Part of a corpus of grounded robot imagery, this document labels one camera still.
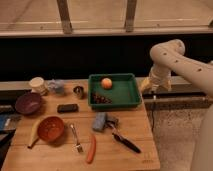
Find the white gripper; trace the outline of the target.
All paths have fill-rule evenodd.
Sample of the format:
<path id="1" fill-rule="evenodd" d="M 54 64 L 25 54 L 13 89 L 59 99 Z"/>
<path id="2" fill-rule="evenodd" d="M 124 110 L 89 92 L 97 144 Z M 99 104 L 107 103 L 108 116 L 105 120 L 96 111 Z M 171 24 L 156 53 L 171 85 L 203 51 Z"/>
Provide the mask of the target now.
<path id="1" fill-rule="evenodd" d="M 149 79 L 145 78 L 140 85 L 140 91 L 144 92 L 147 89 L 156 91 L 159 87 L 171 91 L 171 71 L 168 68 L 153 65 L 149 73 Z"/>

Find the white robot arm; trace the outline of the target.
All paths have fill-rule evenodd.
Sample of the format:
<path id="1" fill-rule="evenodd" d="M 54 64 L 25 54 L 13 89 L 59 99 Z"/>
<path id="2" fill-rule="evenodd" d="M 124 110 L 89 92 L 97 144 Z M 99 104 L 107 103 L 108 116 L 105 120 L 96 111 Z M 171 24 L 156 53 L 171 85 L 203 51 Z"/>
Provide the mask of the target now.
<path id="1" fill-rule="evenodd" d="M 159 86 L 170 91 L 171 72 L 175 72 L 213 98 L 213 65 L 185 57 L 184 53 L 185 45 L 179 39 L 154 45 L 150 49 L 153 66 L 140 91 L 156 92 Z M 213 104 L 204 114 L 190 171 L 213 171 Z"/>

